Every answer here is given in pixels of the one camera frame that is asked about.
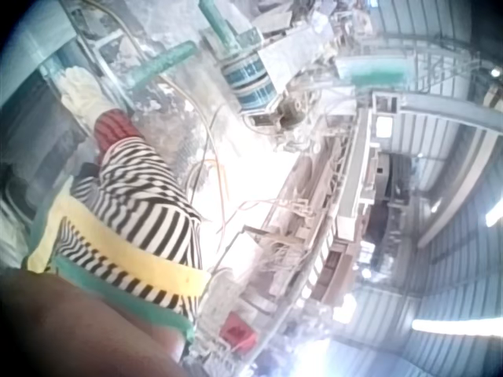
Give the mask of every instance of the hand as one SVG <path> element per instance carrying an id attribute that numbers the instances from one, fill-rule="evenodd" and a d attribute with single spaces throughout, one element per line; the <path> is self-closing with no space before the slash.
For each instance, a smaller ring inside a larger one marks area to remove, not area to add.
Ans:
<path id="1" fill-rule="evenodd" d="M 100 84 L 85 68 L 68 68 L 59 78 L 61 103 L 91 129 L 101 114 L 118 108 L 101 91 Z"/>

